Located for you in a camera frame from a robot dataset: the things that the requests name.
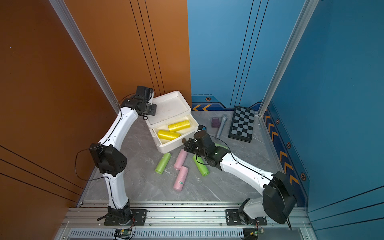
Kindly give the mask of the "white plastic drawer cabinet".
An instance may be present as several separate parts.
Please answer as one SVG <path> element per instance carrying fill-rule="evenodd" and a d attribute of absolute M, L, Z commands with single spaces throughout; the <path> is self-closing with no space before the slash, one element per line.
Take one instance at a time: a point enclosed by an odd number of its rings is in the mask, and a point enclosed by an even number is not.
<path fill-rule="evenodd" d="M 183 139 L 190 139 L 198 130 L 199 123 L 192 116 L 192 109 L 179 91 L 153 98 L 153 104 L 157 105 L 156 115 L 149 116 L 146 120 L 155 145 L 162 154 L 168 153 L 183 145 Z M 188 120 L 191 126 L 180 130 L 180 137 L 174 140 L 160 139 L 160 130 L 168 131 L 169 125 Z"/>

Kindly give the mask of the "yellow trash bag roll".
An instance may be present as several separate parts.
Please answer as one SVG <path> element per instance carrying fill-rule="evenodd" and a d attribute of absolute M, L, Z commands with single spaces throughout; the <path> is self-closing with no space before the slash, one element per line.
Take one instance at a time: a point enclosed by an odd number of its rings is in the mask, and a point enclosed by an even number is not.
<path fill-rule="evenodd" d="M 167 140 L 167 141 L 173 141 L 177 138 L 179 138 L 181 134 L 176 132 L 170 132 L 165 130 L 159 130 L 158 131 L 158 137 L 159 139 Z"/>
<path fill-rule="evenodd" d="M 178 132 L 184 129 L 188 129 L 190 127 L 191 127 L 191 123 L 189 120 L 184 120 L 178 123 L 168 125 L 168 129 L 170 132 Z"/>

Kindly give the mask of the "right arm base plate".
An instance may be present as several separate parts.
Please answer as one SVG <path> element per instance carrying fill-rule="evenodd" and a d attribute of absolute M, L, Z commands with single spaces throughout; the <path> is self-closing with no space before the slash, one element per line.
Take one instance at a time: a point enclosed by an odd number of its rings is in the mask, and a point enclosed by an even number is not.
<path fill-rule="evenodd" d="M 249 218 L 245 213 L 238 209 L 225 210 L 226 223 L 228 226 L 266 226 L 268 224 L 266 217 Z"/>

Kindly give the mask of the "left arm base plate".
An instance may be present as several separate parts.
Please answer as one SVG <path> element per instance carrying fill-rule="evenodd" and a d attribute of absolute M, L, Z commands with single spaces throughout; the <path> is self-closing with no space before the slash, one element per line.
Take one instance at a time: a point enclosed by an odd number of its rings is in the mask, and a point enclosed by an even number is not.
<path fill-rule="evenodd" d="M 147 210 L 127 210 L 119 212 L 115 209 L 108 210 L 104 216 L 105 226 L 144 226 L 147 217 Z"/>

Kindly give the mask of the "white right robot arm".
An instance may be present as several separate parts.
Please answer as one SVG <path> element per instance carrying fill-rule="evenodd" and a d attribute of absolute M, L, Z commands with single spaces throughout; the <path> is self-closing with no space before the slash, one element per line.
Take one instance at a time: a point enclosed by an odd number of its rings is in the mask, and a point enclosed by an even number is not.
<path fill-rule="evenodd" d="M 238 208 L 240 221 L 244 225 L 269 217 L 278 224 L 292 226 L 290 214 L 297 198 L 286 174 L 280 171 L 273 174 L 241 160 L 227 144 L 223 147 L 215 144 L 205 130 L 198 131 L 189 140 L 183 140 L 183 144 L 186 152 L 203 158 L 208 166 L 234 175 L 261 195 L 257 199 L 244 200 Z"/>

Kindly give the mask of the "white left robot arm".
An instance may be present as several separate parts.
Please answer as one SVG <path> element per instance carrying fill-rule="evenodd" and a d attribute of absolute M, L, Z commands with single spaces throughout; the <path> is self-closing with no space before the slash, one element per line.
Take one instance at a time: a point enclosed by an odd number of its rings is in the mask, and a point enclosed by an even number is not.
<path fill-rule="evenodd" d="M 127 157 L 121 153 L 124 138 L 133 123 L 142 117 L 147 120 L 156 114 L 157 105 L 153 97 L 130 97 L 125 99 L 117 118 L 97 144 L 91 144 L 89 151 L 96 167 L 106 181 L 109 206 L 122 211 L 129 199 L 124 185 L 124 170 L 127 166 Z"/>

